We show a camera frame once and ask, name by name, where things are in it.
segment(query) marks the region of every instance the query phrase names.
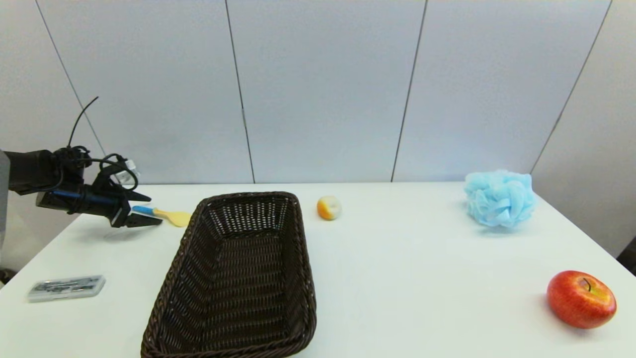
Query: panel seam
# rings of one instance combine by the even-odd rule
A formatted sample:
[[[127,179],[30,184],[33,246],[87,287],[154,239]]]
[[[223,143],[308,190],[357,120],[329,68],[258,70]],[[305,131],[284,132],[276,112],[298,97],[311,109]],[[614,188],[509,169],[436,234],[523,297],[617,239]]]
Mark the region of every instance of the panel seam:
[[[406,102],[404,104],[404,113],[402,114],[402,125],[400,126],[399,138],[397,139],[396,158],[395,158],[395,161],[393,162],[393,170],[391,171],[391,182],[393,182],[393,179],[396,174],[396,167],[398,166],[399,147],[400,147],[400,144],[402,143],[402,134],[404,132],[404,122],[406,120],[408,100],[411,96],[411,87],[413,86],[413,76],[415,74],[415,66],[417,65],[417,55],[420,52],[420,42],[422,41],[422,31],[424,30],[424,18],[426,17],[426,8],[428,7],[428,4],[429,2],[428,0],[426,0],[426,2],[424,3],[424,10],[422,12],[422,21],[420,23],[420,33],[417,37],[417,46],[415,47],[415,57],[413,58],[413,68],[411,69],[411,78],[408,82],[408,91],[406,92]]]
[[[583,70],[585,69],[585,65],[587,65],[588,60],[590,59],[590,55],[592,53],[592,50],[594,49],[594,45],[596,45],[596,41],[598,40],[598,35],[601,32],[601,29],[603,28],[603,24],[605,23],[605,19],[607,18],[607,14],[609,13],[609,9],[612,7],[612,2],[614,0],[610,0],[609,1],[609,5],[607,5],[607,10],[605,10],[605,15],[603,16],[603,21],[600,22],[600,26],[598,27],[598,31],[596,36],[594,37],[594,41],[592,41],[592,46],[590,46],[590,51],[588,52],[588,55],[585,57],[585,61],[583,61],[583,65],[581,66],[581,70],[579,71],[579,75],[576,76],[576,80],[574,81],[574,85],[572,86],[572,89],[570,90],[570,94],[567,96],[567,99],[565,100],[565,103],[563,104],[563,108],[561,108],[561,112],[559,113],[558,117],[556,118],[556,122],[555,125],[552,127],[552,130],[550,131],[550,134],[548,135],[548,139],[546,139],[546,142],[543,144],[543,147],[541,148],[541,151],[539,152],[539,156],[537,157],[537,160],[534,162],[534,165],[532,166],[532,169],[530,170],[530,174],[532,174],[534,172],[534,168],[537,167],[537,164],[539,163],[539,160],[541,160],[541,156],[543,155],[543,152],[545,151],[546,147],[548,146],[548,143],[550,142],[550,138],[552,138],[552,134],[554,134],[555,130],[557,129],[557,125],[558,123],[561,121],[561,117],[563,116],[563,113],[567,107],[567,104],[570,102],[570,98],[572,97],[572,94],[574,93],[574,89],[576,88],[576,85],[579,83],[579,79],[581,78],[581,74],[583,74]]]
[[[60,52],[57,50],[57,46],[55,45],[55,41],[53,40],[53,36],[51,35],[51,30],[49,30],[48,28],[48,24],[46,23],[46,20],[44,18],[44,14],[42,13],[42,9],[40,8],[40,5],[38,3],[38,0],[35,0],[36,6],[38,7],[38,12],[40,14],[40,17],[42,18],[42,22],[44,23],[44,27],[46,29],[46,33],[48,33],[48,38],[51,39],[51,43],[53,44],[53,49],[55,50],[55,54],[57,54],[57,59],[60,61],[60,64],[62,65],[62,69],[64,70],[64,74],[66,75],[66,79],[69,81],[69,85],[71,85],[71,89],[73,90],[73,93],[75,94],[75,98],[78,101],[79,107],[84,108],[84,106],[82,105],[81,101],[80,101],[80,97],[78,96],[77,91],[75,90],[75,86],[73,85],[73,82],[71,81],[71,77],[69,76],[69,72],[66,70],[66,66],[64,65],[64,61],[62,61],[62,56],[60,56]],[[86,118],[86,121],[88,122],[88,126],[90,127],[90,130],[93,132],[93,135],[95,136],[95,140],[97,141],[97,144],[99,146],[99,149],[102,151],[103,155],[106,155],[106,151],[104,150],[104,147],[102,146],[102,142],[99,140],[99,137],[97,136],[97,132],[95,131],[95,128],[93,127],[93,124],[90,122],[90,119],[88,118],[88,114],[84,112],[84,117]]]
[[[236,49],[234,49],[234,35],[232,34],[232,22],[230,21],[230,7],[228,6],[228,0],[225,0],[225,13],[227,14],[227,17],[228,17],[228,29],[230,30],[230,43],[232,44],[234,70],[236,71],[236,74],[237,74],[238,97],[240,98],[240,114],[243,118],[243,127],[245,128],[245,140],[247,141],[247,154],[249,155],[249,167],[252,170],[252,182],[256,184],[256,177],[254,175],[254,163],[252,161],[252,149],[249,145],[249,133],[247,132],[247,121],[245,120],[245,106],[243,105],[243,93],[240,89],[239,64],[237,63]]]

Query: blue handle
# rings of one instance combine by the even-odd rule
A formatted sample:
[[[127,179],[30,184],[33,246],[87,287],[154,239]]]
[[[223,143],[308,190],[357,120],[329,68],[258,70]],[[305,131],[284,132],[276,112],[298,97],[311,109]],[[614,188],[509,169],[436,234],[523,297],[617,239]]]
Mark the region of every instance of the blue handle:
[[[146,214],[150,216],[155,216],[152,208],[148,208],[147,206],[139,206],[135,205],[132,207],[132,211],[136,211],[137,213]]]

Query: blue bath sponge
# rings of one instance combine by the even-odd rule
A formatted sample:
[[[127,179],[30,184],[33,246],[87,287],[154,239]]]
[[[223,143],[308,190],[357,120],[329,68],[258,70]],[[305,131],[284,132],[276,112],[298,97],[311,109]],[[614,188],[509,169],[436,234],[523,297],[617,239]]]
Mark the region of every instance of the blue bath sponge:
[[[464,191],[468,214],[487,226],[513,227],[528,220],[537,203],[532,177],[506,170],[468,174]]]

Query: apple stem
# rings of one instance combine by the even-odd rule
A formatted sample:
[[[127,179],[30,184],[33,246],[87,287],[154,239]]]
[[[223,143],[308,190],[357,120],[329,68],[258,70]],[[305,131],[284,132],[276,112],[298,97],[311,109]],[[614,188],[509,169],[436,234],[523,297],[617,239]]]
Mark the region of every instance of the apple stem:
[[[583,278],[583,281],[585,281],[585,283],[588,284],[588,292],[592,291],[592,285],[590,285],[590,283],[585,279],[585,277]]]

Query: robotic arm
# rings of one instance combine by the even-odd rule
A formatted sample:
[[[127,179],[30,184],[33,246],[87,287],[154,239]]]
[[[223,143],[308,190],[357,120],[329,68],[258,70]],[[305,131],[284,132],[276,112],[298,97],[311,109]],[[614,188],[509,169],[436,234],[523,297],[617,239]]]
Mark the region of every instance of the robotic arm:
[[[100,215],[108,218],[112,227],[152,226],[162,222],[158,218],[130,214],[129,200],[150,201],[151,198],[133,191],[137,187],[137,177],[127,167],[126,158],[118,154],[108,156],[116,157],[117,161],[108,161],[108,157],[93,159],[82,146],[64,147],[53,153],[38,150],[4,154],[10,161],[9,190],[20,195],[38,193],[36,206],[65,210],[68,214]],[[92,185],[84,184],[84,169],[93,162],[99,162],[99,174]],[[120,176],[124,172],[135,180],[130,189],[111,179],[111,176]]]

